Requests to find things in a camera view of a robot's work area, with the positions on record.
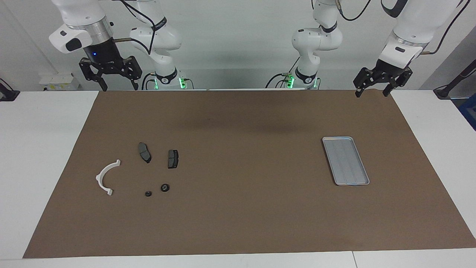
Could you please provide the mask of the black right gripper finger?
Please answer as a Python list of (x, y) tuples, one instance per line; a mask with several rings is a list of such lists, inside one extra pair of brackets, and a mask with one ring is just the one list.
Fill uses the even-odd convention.
[(103, 92), (107, 91), (108, 86), (105, 80), (102, 78), (102, 71), (97, 71), (96, 73), (94, 73), (92, 69), (92, 67), (94, 66), (90, 59), (81, 59), (78, 64), (84, 75), (84, 78), (87, 81), (93, 81), (95, 83), (98, 83)]
[(142, 77), (142, 69), (134, 56), (125, 59), (126, 77), (130, 80), (133, 89), (138, 90), (138, 80)]

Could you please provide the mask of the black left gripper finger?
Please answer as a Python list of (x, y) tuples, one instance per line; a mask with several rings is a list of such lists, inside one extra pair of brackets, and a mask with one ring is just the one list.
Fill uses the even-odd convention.
[(388, 97), (388, 95), (390, 95), (391, 91), (393, 91), (394, 89), (405, 86), (412, 74), (413, 72), (410, 68), (406, 68), (403, 73), (398, 75), (396, 78), (392, 75), (387, 74), (387, 85), (383, 90), (383, 95), (385, 97)]
[(356, 88), (355, 96), (360, 98), (364, 92), (364, 90), (370, 86), (376, 84), (374, 78), (374, 70), (370, 70), (366, 67), (363, 67), (357, 74), (357, 76), (353, 80), (353, 84)]

